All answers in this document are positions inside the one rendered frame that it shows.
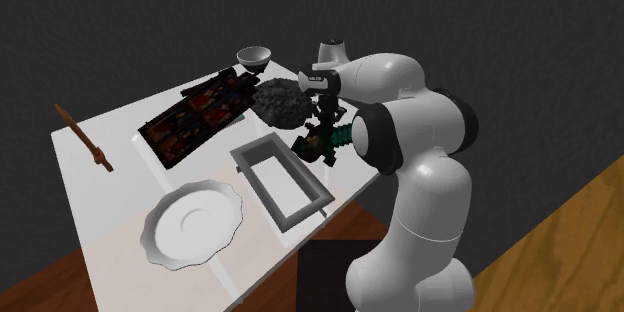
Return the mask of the green pixel sword toy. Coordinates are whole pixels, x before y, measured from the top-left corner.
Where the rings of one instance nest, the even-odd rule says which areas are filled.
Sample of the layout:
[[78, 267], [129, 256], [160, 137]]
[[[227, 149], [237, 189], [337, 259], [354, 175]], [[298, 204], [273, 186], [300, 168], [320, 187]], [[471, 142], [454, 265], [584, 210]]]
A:
[[318, 125], [306, 122], [308, 129], [305, 137], [298, 136], [291, 150], [308, 163], [314, 163], [320, 157], [323, 162], [333, 167], [336, 162], [336, 148], [352, 143], [352, 124], [334, 126], [331, 122], [321, 121]]

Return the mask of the dark grey lumpy ball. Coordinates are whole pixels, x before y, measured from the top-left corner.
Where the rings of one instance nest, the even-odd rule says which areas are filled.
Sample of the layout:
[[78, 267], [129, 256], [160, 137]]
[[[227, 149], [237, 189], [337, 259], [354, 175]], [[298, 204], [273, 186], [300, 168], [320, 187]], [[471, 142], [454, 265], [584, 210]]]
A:
[[260, 83], [256, 89], [252, 110], [268, 126], [293, 130], [312, 117], [312, 100], [296, 81], [274, 78]]

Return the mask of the white bowl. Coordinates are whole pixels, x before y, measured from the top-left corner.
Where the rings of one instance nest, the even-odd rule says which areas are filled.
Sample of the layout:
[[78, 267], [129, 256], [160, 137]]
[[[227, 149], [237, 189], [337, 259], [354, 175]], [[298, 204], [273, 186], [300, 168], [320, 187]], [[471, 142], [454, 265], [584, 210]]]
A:
[[271, 61], [272, 52], [263, 46], [250, 46], [237, 52], [236, 58], [246, 71], [259, 74], [262, 73]]

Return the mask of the grey rectangular tray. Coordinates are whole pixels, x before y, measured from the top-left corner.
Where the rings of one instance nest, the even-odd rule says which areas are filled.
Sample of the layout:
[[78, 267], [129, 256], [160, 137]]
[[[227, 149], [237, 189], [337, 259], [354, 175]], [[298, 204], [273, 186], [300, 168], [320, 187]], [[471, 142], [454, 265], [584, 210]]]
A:
[[[287, 232], [335, 200], [335, 197], [275, 132], [235, 148], [230, 151], [230, 154], [237, 164], [237, 171], [245, 176], [282, 233]], [[254, 165], [271, 157], [277, 159], [311, 201], [310, 204], [305, 205], [288, 217], [278, 208], [275, 200], [252, 170]]]

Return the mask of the dark tray with red compartments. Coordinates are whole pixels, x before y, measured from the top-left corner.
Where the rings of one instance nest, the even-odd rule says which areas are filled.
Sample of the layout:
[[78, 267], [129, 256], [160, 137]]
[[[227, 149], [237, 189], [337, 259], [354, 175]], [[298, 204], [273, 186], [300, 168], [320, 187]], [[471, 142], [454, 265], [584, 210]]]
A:
[[171, 169], [254, 104], [260, 79], [230, 67], [186, 89], [183, 98], [138, 129], [165, 169]]

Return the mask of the dark robot stand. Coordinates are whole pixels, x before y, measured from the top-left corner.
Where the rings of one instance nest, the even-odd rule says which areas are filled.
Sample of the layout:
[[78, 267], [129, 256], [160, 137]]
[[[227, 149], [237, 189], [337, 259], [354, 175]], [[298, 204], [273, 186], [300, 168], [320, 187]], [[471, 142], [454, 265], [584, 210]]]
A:
[[345, 288], [353, 260], [379, 240], [311, 240], [298, 251], [296, 312], [354, 312]]

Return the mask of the white scalloped plate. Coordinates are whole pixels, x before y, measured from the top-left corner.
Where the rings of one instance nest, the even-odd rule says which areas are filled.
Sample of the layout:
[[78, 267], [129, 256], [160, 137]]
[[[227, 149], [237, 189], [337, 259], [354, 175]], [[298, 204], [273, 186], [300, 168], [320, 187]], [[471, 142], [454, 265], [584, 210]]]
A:
[[231, 185], [210, 179], [166, 194], [145, 218], [140, 244], [146, 259], [170, 271], [208, 262], [233, 241], [242, 204]]

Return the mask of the white table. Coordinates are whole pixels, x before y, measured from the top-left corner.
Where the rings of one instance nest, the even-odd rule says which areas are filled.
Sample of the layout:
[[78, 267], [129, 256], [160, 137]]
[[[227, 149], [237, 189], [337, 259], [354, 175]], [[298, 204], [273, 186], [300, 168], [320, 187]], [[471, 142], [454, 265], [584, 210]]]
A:
[[[231, 151], [269, 133], [254, 113], [172, 169], [155, 157], [139, 128], [180, 98], [178, 88], [82, 121], [110, 169], [94, 164], [69, 129], [52, 135], [98, 312], [295, 312], [300, 248], [321, 240], [379, 239], [386, 226], [355, 202], [374, 170], [345, 147], [335, 166], [311, 165], [334, 201], [287, 232], [236, 171]], [[215, 179], [242, 200], [230, 245], [205, 264], [177, 271], [150, 263], [139, 237], [148, 212], [181, 185]]]

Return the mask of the brown wooden stick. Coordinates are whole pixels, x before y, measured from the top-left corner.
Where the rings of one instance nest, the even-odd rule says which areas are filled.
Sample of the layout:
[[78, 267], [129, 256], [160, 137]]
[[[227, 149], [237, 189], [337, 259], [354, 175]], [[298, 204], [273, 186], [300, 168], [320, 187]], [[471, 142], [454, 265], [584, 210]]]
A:
[[107, 160], [104, 152], [96, 146], [89, 137], [84, 133], [84, 131], [80, 128], [78, 123], [70, 116], [70, 114], [65, 111], [58, 104], [54, 105], [54, 108], [61, 116], [61, 118], [65, 121], [67, 126], [73, 131], [73, 133], [80, 139], [80, 141], [87, 147], [91, 155], [93, 156], [93, 160], [95, 164], [102, 165], [108, 172], [113, 172], [114, 168]]

